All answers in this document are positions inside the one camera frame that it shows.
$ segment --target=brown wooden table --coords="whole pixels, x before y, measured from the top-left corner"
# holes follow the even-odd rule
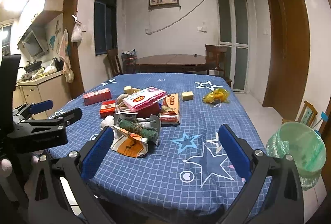
[[[193,54],[164,54],[139,58],[136,69],[142,73],[180,73],[206,71],[215,65],[206,56]]]

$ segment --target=blue checkered tablecloth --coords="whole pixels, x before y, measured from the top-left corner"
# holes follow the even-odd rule
[[[214,223],[231,205],[244,185],[217,141],[220,125],[227,123],[253,149],[263,144],[245,110],[226,82],[195,74],[127,74],[110,79],[91,91],[109,88],[112,99],[124,86],[154,86],[168,93],[192,91],[194,100],[180,100],[181,124],[161,128],[160,144],[144,158],[109,150],[95,177],[88,182],[95,195],[146,216],[169,223]],[[202,102],[212,89],[231,91],[229,103]],[[80,107],[82,119],[67,128],[68,143],[50,149],[55,158],[80,150],[100,132],[100,103],[84,106],[82,96],[67,103],[50,118]],[[259,212],[267,193],[267,178],[251,215]]]

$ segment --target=blue gripper pad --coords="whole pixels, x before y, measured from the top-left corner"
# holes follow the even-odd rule
[[[234,136],[234,132],[227,124],[220,126],[218,130],[218,139],[220,143],[222,144],[238,176],[243,177],[246,181],[248,181],[252,176],[251,162]]]
[[[44,112],[44,111],[52,109],[52,108],[53,108],[53,101],[47,100],[44,102],[39,102],[39,103],[31,105],[29,113],[32,115],[36,115],[38,113]]]
[[[87,151],[85,158],[82,161],[82,172],[80,176],[84,181],[92,179],[110,146],[114,140],[114,132],[112,128],[106,126],[102,129],[95,140],[88,141],[79,151],[81,155]]]

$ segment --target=yellow plastic bag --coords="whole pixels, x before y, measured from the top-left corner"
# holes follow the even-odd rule
[[[218,88],[203,97],[205,103],[225,102],[230,93],[224,88]]]

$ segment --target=green rolled towel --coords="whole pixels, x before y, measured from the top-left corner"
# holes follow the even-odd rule
[[[129,131],[130,133],[139,134],[141,137],[148,138],[149,140],[156,136],[157,133],[156,128],[143,127],[135,121],[126,119],[122,119],[119,122],[119,127]]]

